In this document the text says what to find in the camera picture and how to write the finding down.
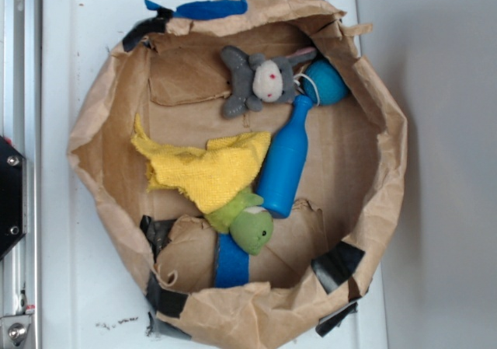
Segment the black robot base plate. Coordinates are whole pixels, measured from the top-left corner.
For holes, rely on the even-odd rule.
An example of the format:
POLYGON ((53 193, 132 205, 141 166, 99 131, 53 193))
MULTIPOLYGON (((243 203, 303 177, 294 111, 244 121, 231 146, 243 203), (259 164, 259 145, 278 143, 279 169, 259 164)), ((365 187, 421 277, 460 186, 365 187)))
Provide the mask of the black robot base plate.
POLYGON ((26 160, 1 136, 1 259, 26 234, 26 160))

